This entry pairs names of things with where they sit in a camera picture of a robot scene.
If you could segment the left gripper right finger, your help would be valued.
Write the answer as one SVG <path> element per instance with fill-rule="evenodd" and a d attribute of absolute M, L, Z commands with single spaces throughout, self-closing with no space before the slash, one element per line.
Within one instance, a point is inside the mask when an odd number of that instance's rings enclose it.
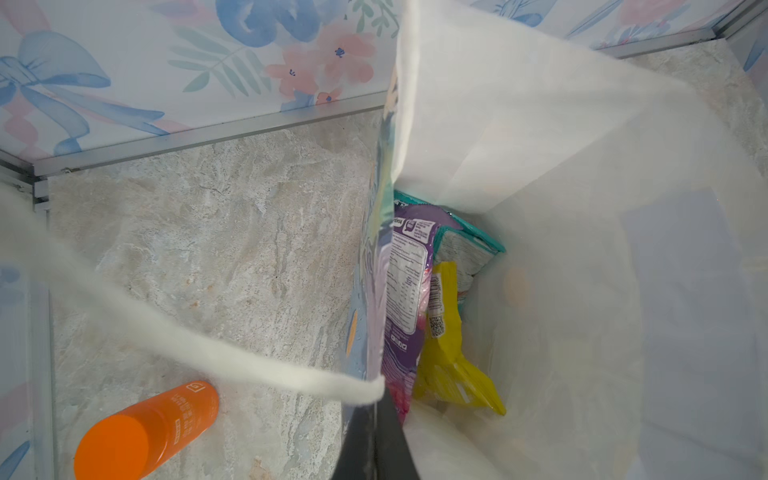
<path fill-rule="evenodd" d="M 376 478 L 420 479 L 388 389 L 376 404 Z"/>

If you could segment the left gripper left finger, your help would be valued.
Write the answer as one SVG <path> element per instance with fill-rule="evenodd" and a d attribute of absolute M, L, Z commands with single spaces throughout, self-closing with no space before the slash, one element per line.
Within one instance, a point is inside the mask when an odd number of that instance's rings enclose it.
<path fill-rule="evenodd" d="M 332 480 L 372 480 L 375 467 L 376 406 L 356 407 L 347 424 Z"/>

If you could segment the yellow snack packet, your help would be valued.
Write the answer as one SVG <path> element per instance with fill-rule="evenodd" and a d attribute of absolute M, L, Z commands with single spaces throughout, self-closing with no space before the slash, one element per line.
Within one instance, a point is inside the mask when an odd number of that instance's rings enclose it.
<path fill-rule="evenodd" d="M 427 306 L 424 346 L 413 397 L 463 407 L 507 413 L 493 381 L 462 351 L 462 320 L 458 308 L 458 276 L 454 262 L 433 267 Z"/>

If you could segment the teal candy packet front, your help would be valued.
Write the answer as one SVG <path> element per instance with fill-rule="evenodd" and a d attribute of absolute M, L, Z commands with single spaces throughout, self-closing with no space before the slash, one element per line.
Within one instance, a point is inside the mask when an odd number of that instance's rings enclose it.
<path fill-rule="evenodd" d="M 504 246 L 456 213 L 404 192 L 395 191 L 394 205 L 398 217 L 418 223 L 416 227 L 401 227 L 403 234 L 424 230 L 423 223 L 431 222 L 431 264 L 456 264 L 458 308 L 462 311 L 475 277 L 496 255 L 505 252 Z"/>

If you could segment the purple Fox's candy packet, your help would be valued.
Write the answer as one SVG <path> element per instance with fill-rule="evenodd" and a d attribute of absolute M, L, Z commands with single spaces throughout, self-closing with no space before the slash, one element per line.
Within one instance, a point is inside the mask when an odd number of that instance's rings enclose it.
<path fill-rule="evenodd" d="M 447 228 L 463 229 L 455 216 L 439 206 L 396 197 L 381 373 L 400 421 L 410 410 L 425 342 L 435 242 Z"/>

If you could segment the floral paper gift bag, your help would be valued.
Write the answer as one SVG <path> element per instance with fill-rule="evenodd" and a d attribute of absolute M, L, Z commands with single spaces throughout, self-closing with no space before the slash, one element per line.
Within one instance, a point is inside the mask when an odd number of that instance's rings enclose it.
<path fill-rule="evenodd" d="M 505 252 L 462 310 L 499 419 L 415 408 L 417 472 L 445 479 L 763 479 L 767 183 L 688 85 L 454 1 L 412 1 L 366 199 L 361 341 L 344 367 L 240 348 L 103 280 L 1 196 L 1 250 L 123 343 L 251 394 L 375 405 L 395 191 L 465 214 Z"/>

